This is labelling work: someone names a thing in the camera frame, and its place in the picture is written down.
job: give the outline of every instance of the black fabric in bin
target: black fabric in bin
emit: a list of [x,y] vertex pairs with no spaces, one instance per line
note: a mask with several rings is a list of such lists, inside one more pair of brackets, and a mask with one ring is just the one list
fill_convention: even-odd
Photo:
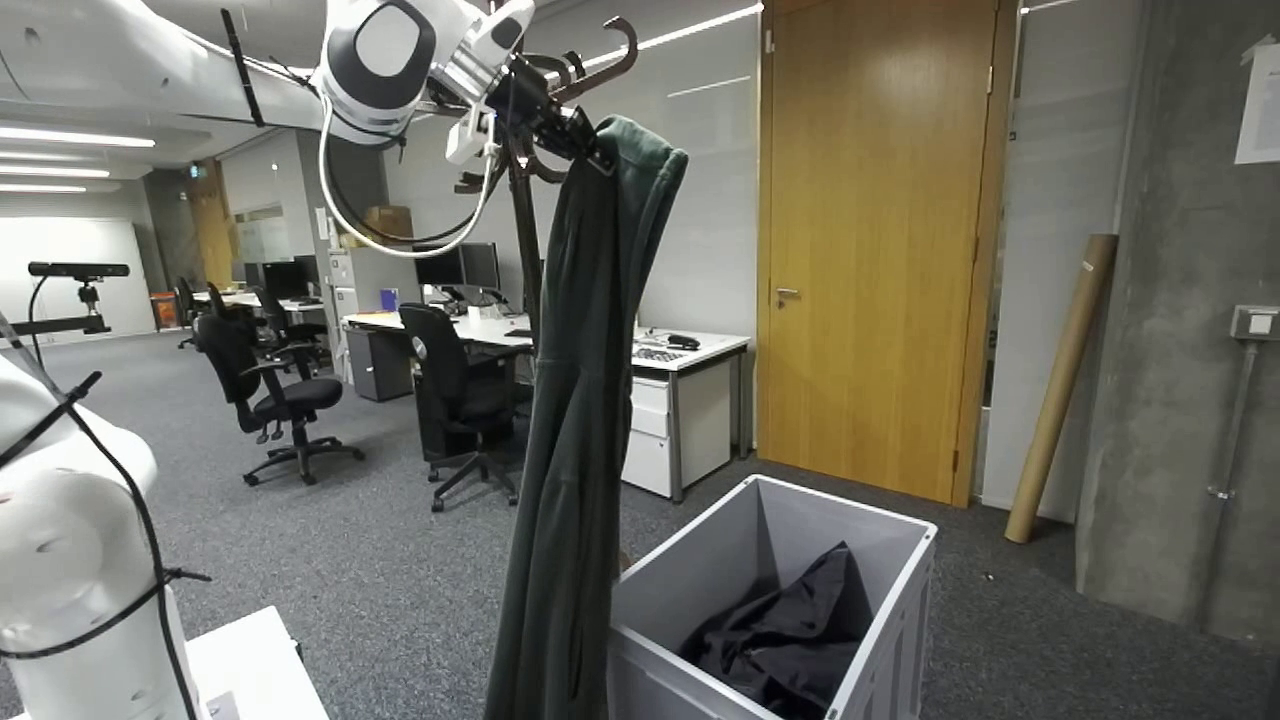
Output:
[[755,580],[700,624],[681,655],[787,720],[818,720],[873,626],[873,602],[846,542],[778,589]]

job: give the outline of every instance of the gray carpet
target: gray carpet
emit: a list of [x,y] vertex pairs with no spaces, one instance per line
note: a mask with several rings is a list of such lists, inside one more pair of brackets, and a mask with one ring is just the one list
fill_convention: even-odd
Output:
[[[343,394],[316,424],[367,447],[367,462],[335,456],[316,469],[316,489],[243,489],[241,471],[265,447],[241,434],[203,357],[155,337],[53,349],[47,364],[65,384],[105,367],[93,407],[155,447],[167,560],[215,575],[208,589],[181,583],[193,636],[274,602],[335,720],[478,715],[511,506],[495,491],[469,491],[463,506],[426,510],[409,399]],[[649,551],[747,471],[760,462],[715,471],[682,504],[623,491],[623,551]],[[793,469],[768,471],[940,525],[926,720],[1280,715],[1276,660],[1078,598],[1063,529],[1006,549],[998,510],[944,510]]]

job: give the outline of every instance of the wooden stick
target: wooden stick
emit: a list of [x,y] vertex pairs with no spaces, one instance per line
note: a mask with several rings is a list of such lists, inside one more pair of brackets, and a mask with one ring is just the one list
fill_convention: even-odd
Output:
[[1047,469],[1053,469],[1053,451],[1055,451],[1055,439],[1061,439],[1068,407],[1073,407],[1073,388],[1078,376],[1078,358],[1084,358],[1089,333],[1091,333],[1094,308],[1104,301],[1113,263],[1116,263],[1116,235],[1091,235],[1084,247],[1084,263],[1078,263],[1078,280],[1076,280],[1076,295],[1073,295],[1073,317],[1068,317],[1063,340],[1055,345],[1047,393],[1042,393],[1037,434],[1029,447],[1029,462],[1023,462],[1023,476],[1016,480],[1011,510],[1004,525],[1004,539],[1011,539],[1011,542],[1029,542],[1029,537],[1033,537],[1033,525],[1037,525],[1037,510],[1042,499],[1042,484],[1047,484]]

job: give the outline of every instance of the table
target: table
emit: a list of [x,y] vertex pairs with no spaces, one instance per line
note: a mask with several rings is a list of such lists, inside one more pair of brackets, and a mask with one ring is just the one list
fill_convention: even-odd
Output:
[[[354,329],[402,333],[397,310],[346,317]],[[533,349],[526,337],[508,337],[511,329],[526,329],[526,317],[499,319],[455,319],[452,323],[469,345],[499,345],[499,349]],[[682,333],[682,329],[652,329],[632,345],[632,439],[623,458],[623,480],[681,499],[682,489],[715,471],[732,458],[735,447],[735,394],[739,394],[739,357],[747,357],[747,337],[721,333]]]
[[273,602],[189,638],[189,666],[210,720],[329,720]]
[[[235,308],[250,308],[260,310],[265,303],[255,301],[255,290],[219,290],[224,303],[235,303]],[[280,308],[288,310],[292,323],[322,323],[322,303],[318,301],[282,301],[280,295]]]

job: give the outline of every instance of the white robot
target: white robot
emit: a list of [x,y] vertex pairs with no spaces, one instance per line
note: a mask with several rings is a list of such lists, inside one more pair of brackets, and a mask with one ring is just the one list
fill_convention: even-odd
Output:
[[[133,22],[162,22],[140,4]],[[508,0],[478,12],[469,0],[329,0],[318,54],[318,115],[354,142],[387,142],[423,106],[426,80],[471,105],[455,130],[455,152],[477,149],[477,112],[499,82],[533,0]],[[142,45],[170,32],[134,26],[125,38]],[[0,357],[0,451],[28,434],[58,394],[30,372]],[[93,430],[133,471],[140,491],[155,489],[147,443],[79,407]],[[109,456],[58,415],[23,451],[0,462],[0,647],[40,652],[77,638],[121,606],[142,598],[127,618],[53,655],[7,660],[28,720],[189,720],[200,700],[181,696],[183,631],[167,611],[175,652],[162,642],[155,569],[147,529],[125,476]]]

